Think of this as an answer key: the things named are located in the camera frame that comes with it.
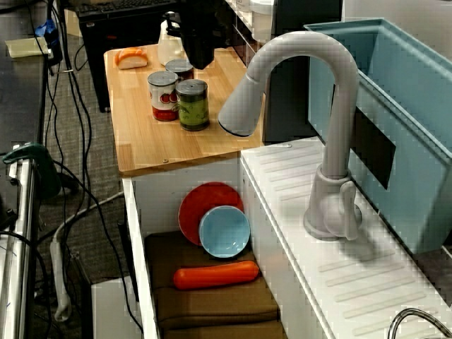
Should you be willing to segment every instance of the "white faucet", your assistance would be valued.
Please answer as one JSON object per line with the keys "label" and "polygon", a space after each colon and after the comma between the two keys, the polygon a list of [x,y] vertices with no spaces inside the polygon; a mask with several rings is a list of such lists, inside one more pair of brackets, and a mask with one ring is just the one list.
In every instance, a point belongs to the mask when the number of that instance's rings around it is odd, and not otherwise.
{"label": "white faucet", "polygon": [[249,63],[242,81],[223,105],[218,122],[228,133],[250,136],[257,126],[271,71],[281,61],[298,56],[324,61],[335,78],[323,162],[314,178],[304,226],[318,239],[354,240],[362,216],[355,205],[356,187],[351,181],[348,159],[359,78],[355,60],[341,43],[319,32],[291,32],[271,40]]}

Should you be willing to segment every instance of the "blue bowl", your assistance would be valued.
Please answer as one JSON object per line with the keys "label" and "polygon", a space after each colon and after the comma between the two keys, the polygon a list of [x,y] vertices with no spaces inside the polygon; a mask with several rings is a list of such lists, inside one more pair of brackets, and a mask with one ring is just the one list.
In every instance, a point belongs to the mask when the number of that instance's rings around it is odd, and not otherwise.
{"label": "blue bowl", "polygon": [[218,206],[201,219],[199,238],[204,249],[217,258],[231,258],[249,241],[249,222],[245,214],[233,206]]}

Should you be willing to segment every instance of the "bread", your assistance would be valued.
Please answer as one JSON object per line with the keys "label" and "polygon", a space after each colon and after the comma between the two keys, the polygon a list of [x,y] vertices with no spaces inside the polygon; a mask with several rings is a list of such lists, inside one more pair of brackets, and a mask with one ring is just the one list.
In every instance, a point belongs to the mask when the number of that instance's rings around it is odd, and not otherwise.
{"label": "bread", "polygon": [[148,55],[145,49],[127,47],[117,52],[114,62],[119,69],[134,69],[148,65]]}

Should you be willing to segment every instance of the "tomato can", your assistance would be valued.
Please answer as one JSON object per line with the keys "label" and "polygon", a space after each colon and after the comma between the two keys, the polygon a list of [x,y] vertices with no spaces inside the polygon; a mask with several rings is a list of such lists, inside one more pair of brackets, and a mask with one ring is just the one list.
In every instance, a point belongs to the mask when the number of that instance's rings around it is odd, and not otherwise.
{"label": "tomato can", "polygon": [[158,71],[148,76],[148,87],[154,119],[176,120],[178,115],[176,82],[178,75],[169,71]]}

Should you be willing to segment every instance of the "gray carpet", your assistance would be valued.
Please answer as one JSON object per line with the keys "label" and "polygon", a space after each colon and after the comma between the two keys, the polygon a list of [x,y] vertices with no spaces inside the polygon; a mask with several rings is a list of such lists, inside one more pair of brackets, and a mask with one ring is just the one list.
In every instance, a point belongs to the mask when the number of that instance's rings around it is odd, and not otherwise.
{"label": "gray carpet", "polygon": [[[82,45],[80,38],[69,36],[69,55],[73,59],[76,50]],[[86,54],[84,48],[78,55],[78,67],[85,61]],[[91,191],[95,197],[102,201],[122,190],[117,171],[117,159],[114,149],[114,137],[112,130],[112,121],[109,114],[101,113],[97,108],[97,100],[91,80],[89,65],[76,72],[78,84],[83,96],[85,106],[88,108],[93,129],[93,139],[88,156],[88,170],[91,178]],[[50,88],[53,93],[56,77],[49,77]],[[46,101],[46,117],[45,124],[50,113],[50,99]],[[61,74],[56,91],[55,104],[58,109],[56,131],[64,153],[64,164],[81,180],[82,179],[82,138],[80,122],[77,115],[71,88],[69,85],[69,77]],[[81,115],[85,126],[85,139],[88,142],[88,124],[83,113]],[[61,161],[61,156],[57,147],[57,140],[54,133],[54,111],[52,112],[51,123],[47,135],[47,147],[51,156]],[[70,194],[66,190],[66,217],[73,215],[78,207],[81,199],[81,190],[77,194]],[[124,199],[118,198],[111,203],[102,207],[105,217],[107,230],[112,241],[114,242],[124,273],[128,275],[124,251],[119,238],[117,222],[124,219]],[[56,198],[44,201],[40,215],[46,223],[45,230],[40,232],[39,237],[58,227],[64,221],[64,196],[60,193]],[[50,261],[49,243],[52,238],[43,242],[39,251],[42,254],[47,272],[51,271],[52,265]],[[85,269],[93,283],[118,278],[120,276],[114,252],[107,241],[104,234],[100,216],[97,210],[92,210],[82,220],[78,221],[71,229],[68,240],[68,246],[73,254],[79,254],[83,260]],[[42,279],[42,274],[37,268],[37,280]],[[80,290],[77,287],[77,281],[73,281],[76,286],[75,290],[72,284],[69,284],[69,292],[72,297],[80,301]],[[56,299],[52,298],[52,312],[56,309]],[[35,311],[41,316],[46,316],[43,303],[36,301]],[[64,338],[81,338],[81,321],[76,309],[73,309],[73,316],[65,323],[56,323],[64,334]],[[46,323],[35,317],[35,338],[42,338]],[[58,338],[58,333],[52,329],[50,338]]]}

